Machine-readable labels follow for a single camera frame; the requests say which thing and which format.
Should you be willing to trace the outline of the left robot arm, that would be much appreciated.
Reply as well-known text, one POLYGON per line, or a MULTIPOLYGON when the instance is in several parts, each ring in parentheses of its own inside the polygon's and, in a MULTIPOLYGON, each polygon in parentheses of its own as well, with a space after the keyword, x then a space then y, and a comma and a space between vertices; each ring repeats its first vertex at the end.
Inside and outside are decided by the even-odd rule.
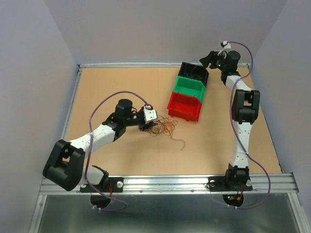
POLYGON ((137 112, 132 108, 130 100, 121 99, 115 112, 90 133, 69 142, 58 140, 43 168, 43 176, 71 191, 85 174, 84 162, 89 152, 118 140, 127 127, 138 126, 141 131, 147 131, 156 125, 158 115, 151 105, 146 104, 137 112))

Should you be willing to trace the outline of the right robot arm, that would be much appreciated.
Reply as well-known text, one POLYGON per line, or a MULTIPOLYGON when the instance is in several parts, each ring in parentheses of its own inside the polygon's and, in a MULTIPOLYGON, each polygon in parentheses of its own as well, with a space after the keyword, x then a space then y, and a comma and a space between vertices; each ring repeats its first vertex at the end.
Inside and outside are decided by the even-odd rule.
POLYGON ((259 115, 260 92, 253 90, 242 80, 237 71, 240 54, 231 50, 211 51, 200 59, 204 67, 219 69, 221 81, 231 90, 230 122, 235 134, 233 154, 223 176, 208 179, 207 187, 212 192, 252 190, 249 176, 248 146, 253 124, 259 115))

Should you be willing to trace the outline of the black plastic bin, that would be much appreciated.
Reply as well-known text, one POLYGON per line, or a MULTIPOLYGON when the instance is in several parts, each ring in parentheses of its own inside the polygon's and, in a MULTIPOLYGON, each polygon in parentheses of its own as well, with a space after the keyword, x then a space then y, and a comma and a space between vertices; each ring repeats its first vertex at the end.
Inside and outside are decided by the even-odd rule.
POLYGON ((206 86, 209 72, 203 66, 183 62, 178 72, 178 76, 201 81, 203 85, 206 86))

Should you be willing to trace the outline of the red plastic bin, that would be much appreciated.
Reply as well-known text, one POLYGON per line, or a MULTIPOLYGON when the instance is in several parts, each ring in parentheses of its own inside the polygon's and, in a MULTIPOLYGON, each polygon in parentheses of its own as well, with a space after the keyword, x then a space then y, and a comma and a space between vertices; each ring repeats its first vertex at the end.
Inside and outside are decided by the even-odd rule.
POLYGON ((172 92, 167 109, 168 115, 186 121, 199 121, 202 103, 197 97, 172 92))

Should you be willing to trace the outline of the green plastic bin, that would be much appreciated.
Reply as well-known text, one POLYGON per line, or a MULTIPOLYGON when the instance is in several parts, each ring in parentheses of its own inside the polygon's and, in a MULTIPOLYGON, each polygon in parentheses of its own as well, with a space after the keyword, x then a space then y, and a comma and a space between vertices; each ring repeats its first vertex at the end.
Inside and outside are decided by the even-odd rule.
POLYGON ((201 103, 204 101, 206 87, 201 81, 178 76, 173 92, 196 97, 201 103))

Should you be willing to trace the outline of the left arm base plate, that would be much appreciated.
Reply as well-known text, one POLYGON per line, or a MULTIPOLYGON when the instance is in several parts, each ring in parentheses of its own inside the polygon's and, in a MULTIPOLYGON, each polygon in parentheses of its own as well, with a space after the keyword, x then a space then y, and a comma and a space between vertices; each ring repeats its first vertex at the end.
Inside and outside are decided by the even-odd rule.
POLYGON ((123 185, 123 177, 109 177, 103 178, 99 184, 93 184, 94 188, 89 184, 80 185, 79 191, 82 194, 90 194, 92 209, 100 212, 116 212, 127 207, 125 201, 113 196, 123 192, 123 185))

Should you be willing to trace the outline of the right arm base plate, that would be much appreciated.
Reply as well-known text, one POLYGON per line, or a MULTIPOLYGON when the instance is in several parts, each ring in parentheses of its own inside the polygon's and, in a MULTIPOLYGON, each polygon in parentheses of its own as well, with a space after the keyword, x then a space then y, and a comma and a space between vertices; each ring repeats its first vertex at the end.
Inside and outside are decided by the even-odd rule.
POLYGON ((252 191, 253 187, 241 181, 228 181, 225 176, 212 176, 208 177, 207 189, 210 192, 227 192, 223 194, 224 202, 229 206, 239 208, 244 202, 244 192, 252 191))

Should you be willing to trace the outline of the aluminium mounting rail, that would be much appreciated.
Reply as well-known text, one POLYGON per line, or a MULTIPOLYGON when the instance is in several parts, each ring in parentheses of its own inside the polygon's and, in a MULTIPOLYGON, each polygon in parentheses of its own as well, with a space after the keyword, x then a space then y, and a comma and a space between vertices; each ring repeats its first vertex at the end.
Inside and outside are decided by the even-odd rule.
POLYGON ((123 182, 112 185, 112 194, 117 195, 178 195, 178 194, 266 194, 298 193, 294 175, 270 174, 270 182, 263 174, 251 174, 252 190, 236 187, 230 191, 214 191, 213 175, 159 175, 124 176, 123 182))

